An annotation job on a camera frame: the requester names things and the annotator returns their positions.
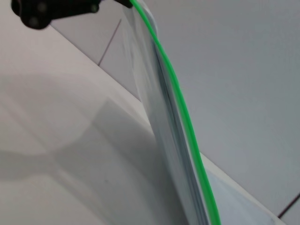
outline clear plastic sheet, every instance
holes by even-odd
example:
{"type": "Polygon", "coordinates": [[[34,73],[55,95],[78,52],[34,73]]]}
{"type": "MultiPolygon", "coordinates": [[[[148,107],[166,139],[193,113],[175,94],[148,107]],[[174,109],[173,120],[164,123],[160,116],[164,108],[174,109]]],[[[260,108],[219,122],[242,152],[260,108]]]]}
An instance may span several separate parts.
{"type": "Polygon", "coordinates": [[[187,138],[178,99],[170,81],[170,71],[153,35],[157,26],[143,2],[139,3],[145,18],[136,8],[124,8],[124,44],[126,57],[135,78],[138,93],[148,115],[157,143],[162,150],[180,201],[191,225],[272,225],[274,221],[242,194],[208,173],[220,217],[216,210],[208,210],[195,160],[187,138]]]}

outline white surface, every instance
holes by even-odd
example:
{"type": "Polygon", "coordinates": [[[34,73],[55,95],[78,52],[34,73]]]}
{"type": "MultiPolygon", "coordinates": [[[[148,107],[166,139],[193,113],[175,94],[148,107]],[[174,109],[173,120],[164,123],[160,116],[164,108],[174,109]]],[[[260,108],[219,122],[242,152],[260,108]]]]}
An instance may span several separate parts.
{"type": "Polygon", "coordinates": [[[286,225],[300,224],[300,201],[298,200],[282,217],[286,225]]]}
{"type": "Polygon", "coordinates": [[[52,26],[98,64],[121,15],[121,5],[106,0],[101,2],[97,14],[54,20],[52,26]]]}
{"type": "Polygon", "coordinates": [[[300,190],[300,2],[145,2],[202,153],[279,214],[300,190]]]}
{"type": "Polygon", "coordinates": [[[126,90],[139,98],[134,77],[129,72],[128,62],[124,60],[123,29],[121,22],[100,67],[126,88],[126,90]]]}
{"type": "Polygon", "coordinates": [[[9,1],[0,29],[1,223],[186,224],[142,104],[9,1]]]}

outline tile grout line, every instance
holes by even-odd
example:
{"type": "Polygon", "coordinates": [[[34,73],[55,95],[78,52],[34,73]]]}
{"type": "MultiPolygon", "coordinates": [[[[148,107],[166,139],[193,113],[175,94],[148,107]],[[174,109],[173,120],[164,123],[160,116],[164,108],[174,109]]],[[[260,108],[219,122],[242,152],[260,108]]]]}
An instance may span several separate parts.
{"type": "Polygon", "coordinates": [[[278,218],[281,219],[283,215],[300,199],[300,193],[294,197],[293,200],[282,210],[282,212],[278,215],[278,218]]]}
{"type": "Polygon", "coordinates": [[[121,21],[122,21],[122,19],[119,20],[118,25],[117,25],[116,29],[114,30],[114,32],[113,32],[113,34],[112,34],[112,37],[111,37],[111,39],[109,40],[109,42],[108,42],[108,44],[107,44],[107,47],[105,48],[105,51],[104,51],[103,55],[101,56],[101,59],[100,59],[99,63],[97,64],[98,66],[100,66],[100,64],[101,64],[101,62],[102,62],[102,60],[103,60],[103,58],[104,58],[104,56],[105,56],[105,54],[106,54],[106,52],[107,52],[109,46],[111,45],[111,43],[112,43],[112,41],[113,41],[113,38],[114,38],[114,36],[115,36],[115,34],[116,34],[116,32],[117,32],[117,30],[118,30],[120,24],[121,24],[121,21]]]}

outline black mount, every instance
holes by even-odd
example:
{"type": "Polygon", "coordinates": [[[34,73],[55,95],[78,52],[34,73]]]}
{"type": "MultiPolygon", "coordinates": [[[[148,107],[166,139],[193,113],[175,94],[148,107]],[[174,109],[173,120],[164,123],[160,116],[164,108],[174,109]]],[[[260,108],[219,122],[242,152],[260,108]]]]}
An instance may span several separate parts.
{"type": "MultiPolygon", "coordinates": [[[[12,0],[13,12],[30,28],[41,30],[52,20],[86,13],[97,13],[102,0],[12,0]]],[[[131,8],[129,0],[115,0],[131,8]]]]}

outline ziplock bag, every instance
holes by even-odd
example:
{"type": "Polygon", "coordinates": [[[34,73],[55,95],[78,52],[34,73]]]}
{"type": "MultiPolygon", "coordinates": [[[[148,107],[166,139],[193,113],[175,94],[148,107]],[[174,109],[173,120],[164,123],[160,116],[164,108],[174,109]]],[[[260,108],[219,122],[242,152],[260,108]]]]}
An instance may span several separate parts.
{"type": "Polygon", "coordinates": [[[149,10],[143,3],[131,2],[132,9],[124,8],[126,57],[187,220],[191,225],[220,225],[177,77],[149,10]]]}

